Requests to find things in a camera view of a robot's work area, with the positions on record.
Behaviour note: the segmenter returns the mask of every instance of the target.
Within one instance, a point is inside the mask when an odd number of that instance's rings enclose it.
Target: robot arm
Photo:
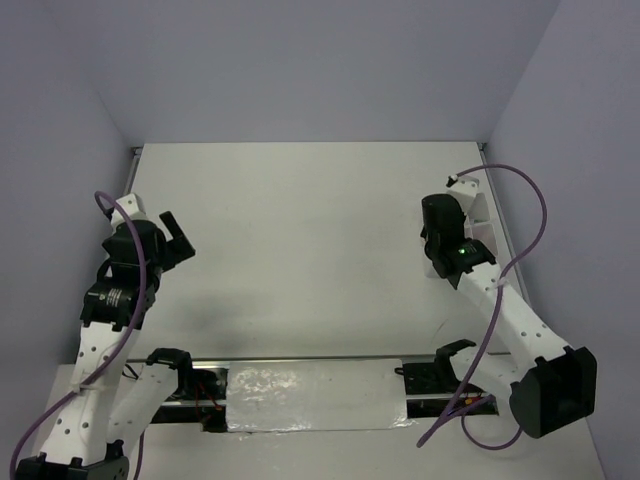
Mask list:
[[[162,230],[147,219],[135,194],[117,203],[133,221],[143,246],[147,284],[139,284],[140,264],[131,232],[122,215],[111,211],[113,234],[103,243],[109,258],[84,298],[80,349],[71,380],[76,395],[59,411],[40,455],[20,462],[17,479],[127,478],[127,456],[136,441],[162,402],[180,392],[192,374],[188,353],[157,349],[147,359],[135,386],[113,409],[121,372],[140,334],[143,318],[120,353],[113,359],[110,356],[133,321],[138,297],[144,295],[144,317],[155,301],[162,273],[195,255],[170,212],[160,215],[173,237],[167,240]],[[108,360],[111,363],[104,373],[90,385],[83,385]]]
[[[585,347],[574,350],[555,334],[505,279],[494,255],[464,225],[477,192],[477,180],[452,178],[445,194],[422,200],[425,254],[441,278],[478,307],[488,323],[502,288],[495,333],[515,364],[483,355],[471,383],[508,403],[525,433],[539,438],[593,413],[596,360]],[[468,340],[439,349],[436,362],[460,381],[478,353]]]

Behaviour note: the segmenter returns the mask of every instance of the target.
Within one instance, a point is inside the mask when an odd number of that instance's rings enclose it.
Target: back wall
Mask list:
[[[558,0],[45,0],[144,142],[487,140]]]

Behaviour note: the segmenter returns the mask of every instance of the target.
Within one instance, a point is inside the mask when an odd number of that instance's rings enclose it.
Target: black cable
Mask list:
[[[138,380],[140,378],[140,375],[138,375],[138,373],[133,369],[133,367],[131,365],[129,365],[128,363],[125,363],[124,368],[126,368],[127,370],[129,370],[129,372],[131,373],[131,376],[127,375],[126,373],[124,373],[124,371],[122,372],[122,376],[125,378],[128,378],[130,380]]]

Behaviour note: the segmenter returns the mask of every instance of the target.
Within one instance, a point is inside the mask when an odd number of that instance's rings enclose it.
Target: white tabletop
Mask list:
[[[72,370],[71,365],[59,367],[49,405],[68,391]],[[118,396],[131,384],[123,379]],[[54,419],[38,433],[35,452]],[[432,422],[423,419],[391,430],[287,434],[214,434],[202,433],[196,424],[151,425],[140,480],[604,480],[584,420],[539,440],[523,435],[503,452],[473,446],[458,420],[417,449],[416,441]],[[468,425],[488,443],[504,442],[514,429],[495,416],[471,417]],[[136,458],[130,459],[132,465]]]
[[[152,220],[173,211],[197,254],[163,277],[132,357],[402,356],[479,340],[477,310],[425,278],[419,238],[421,199],[478,164],[471,142],[145,145],[133,191]]]

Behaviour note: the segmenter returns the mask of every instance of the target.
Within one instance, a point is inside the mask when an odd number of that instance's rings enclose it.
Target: white plastic sheet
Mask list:
[[[234,363],[227,425],[234,432],[381,430],[404,427],[395,359]]]

